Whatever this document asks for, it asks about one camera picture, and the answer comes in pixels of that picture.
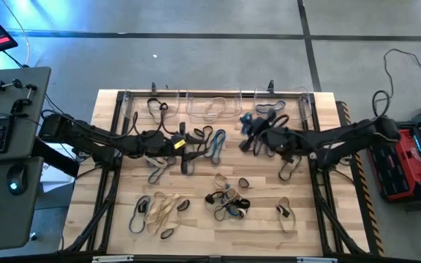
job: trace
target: concrete floor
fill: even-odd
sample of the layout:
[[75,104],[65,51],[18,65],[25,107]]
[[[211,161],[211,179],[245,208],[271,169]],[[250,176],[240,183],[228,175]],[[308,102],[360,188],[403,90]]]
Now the concrete floor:
[[[334,36],[331,40],[308,37],[308,49],[297,0],[7,2],[25,29],[32,31],[29,65],[50,66],[53,70],[48,89],[52,100],[76,118],[86,120],[90,120],[100,88],[148,88],[155,82],[159,87],[181,89],[252,90],[266,86],[271,79],[278,90],[303,85],[310,91],[334,92],[337,100],[350,106],[352,119],[360,120],[373,116],[373,93],[390,89],[382,61],[386,51],[396,47],[416,53],[421,60],[421,0],[305,0],[310,33],[328,39]],[[17,23],[1,1],[0,23],[18,33]],[[46,31],[68,31],[71,37],[49,37]],[[80,32],[99,34],[93,37]],[[226,39],[229,37],[211,35],[215,39],[199,39],[199,35],[176,35],[180,38],[157,39],[135,34],[118,38],[109,33],[257,36]],[[342,36],[397,38],[373,41],[350,37],[346,41]],[[24,61],[24,39],[16,40],[20,46],[8,52]],[[311,54],[314,60],[309,63]],[[408,120],[421,108],[421,69],[413,59],[397,53],[388,56],[388,64],[395,84],[388,115]],[[14,67],[0,53],[0,69]],[[421,211],[407,213],[404,205],[385,203],[372,177],[368,184],[386,255],[421,259]],[[56,195],[50,198],[53,203],[58,201]],[[65,216],[60,208],[38,210],[33,228],[42,229],[46,238],[5,253],[56,250]]]

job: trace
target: butcher block table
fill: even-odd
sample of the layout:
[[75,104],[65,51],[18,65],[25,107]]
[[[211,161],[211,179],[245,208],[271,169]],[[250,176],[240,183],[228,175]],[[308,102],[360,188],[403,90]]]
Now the butcher block table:
[[[93,125],[106,130],[110,129],[118,92],[118,90],[99,91],[91,119]],[[332,129],[340,126],[334,95],[332,93],[314,93],[314,98],[320,129]],[[148,112],[147,99],[147,97],[133,98],[132,112],[138,111],[137,128],[139,131],[155,130],[158,126]],[[280,156],[275,155],[270,158],[261,150],[261,154],[255,157],[239,150],[238,145],[245,136],[240,133],[240,126],[237,124],[238,117],[223,118],[209,123],[202,118],[186,113],[186,97],[181,97],[179,103],[176,98],[162,99],[158,96],[157,99],[168,103],[170,111],[178,109],[176,115],[165,121],[165,126],[169,131],[177,131],[180,122],[186,122],[186,131],[190,134],[193,134],[194,128],[202,129],[206,125],[213,127],[214,134],[217,129],[224,129],[227,138],[220,155],[221,163],[216,166],[211,163],[210,159],[199,157],[194,160],[194,174],[182,175],[181,159],[178,158],[177,164],[166,169],[158,183],[151,185],[147,179],[154,169],[147,166],[145,159],[124,157],[107,247],[108,254],[322,256],[306,156],[293,172],[292,179],[288,183],[283,182],[277,176],[283,164]],[[240,115],[246,112],[254,113],[254,99],[243,98],[241,104]],[[287,100],[286,107],[278,114],[282,113],[291,117],[287,124],[289,128],[302,129],[299,108],[295,101]],[[122,109],[117,131],[119,134],[124,115],[128,115],[128,113]],[[308,126],[313,129],[312,118],[308,118]],[[295,164],[296,162],[288,164],[285,171],[293,169]],[[84,161],[80,165],[79,173],[93,167],[92,160]],[[349,167],[338,165],[337,169],[350,177],[352,176]],[[63,232],[66,246],[70,245],[83,231],[93,215],[101,172],[100,169],[90,172],[75,183]],[[242,197],[251,201],[251,207],[244,219],[227,214],[225,220],[219,222],[213,217],[212,211],[206,208],[204,197],[216,191],[213,180],[217,172],[225,175],[228,178],[228,183],[236,187]],[[112,176],[113,172],[110,173],[108,183]],[[238,187],[238,179],[241,177],[248,180],[249,188]],[[363,250],[368,251],[354,185],[334,172],[331,172],[330,182],[338,220],[356,243]],[[106,196],[110,184],[107,184],[105,189]],[[166,240],[160,239],[161,230],[157,235],[151,235],[145,230],[140,234],[132,234],[128,227],[138,199],[142,195],[152,197],[156,191],[167,195],[180,194],[183,199],[189,199],[191,202],[189,208],[180,214],[181,225]],[[283,232],[278,220],[279,213],[275,207],[276,201],[280,197],[288,197],[291,208],[295,212],[296,231],[292,233]],[[329,244],[331,248],[334,248],[332,227],[327,218],[325,221]],[[95,248],[100,243],[104,222],[105,216],[99,224]]]

